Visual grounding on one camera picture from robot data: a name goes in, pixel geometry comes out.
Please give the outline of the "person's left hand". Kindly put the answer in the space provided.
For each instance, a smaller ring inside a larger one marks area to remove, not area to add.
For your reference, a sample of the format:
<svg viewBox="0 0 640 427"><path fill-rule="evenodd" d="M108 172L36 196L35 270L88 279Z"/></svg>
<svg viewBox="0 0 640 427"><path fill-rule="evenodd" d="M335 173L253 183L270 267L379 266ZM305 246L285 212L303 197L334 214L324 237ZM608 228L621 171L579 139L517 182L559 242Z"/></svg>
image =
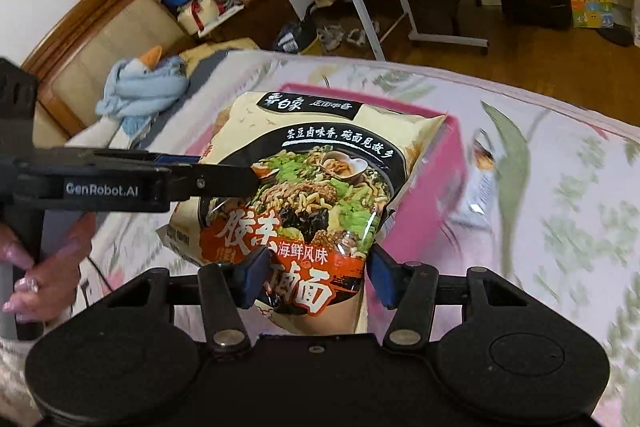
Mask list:
<svg viewBox="0 0 640 427"><path fill-rule="evenodd" d="M75 301L79 265L92 251L94 233L96 215L85 212L70 227L61 248L36 265L14 232L1 225L1 260L26 272L14 284L2 311L18 323L49 322L60 317Z"/></svg>

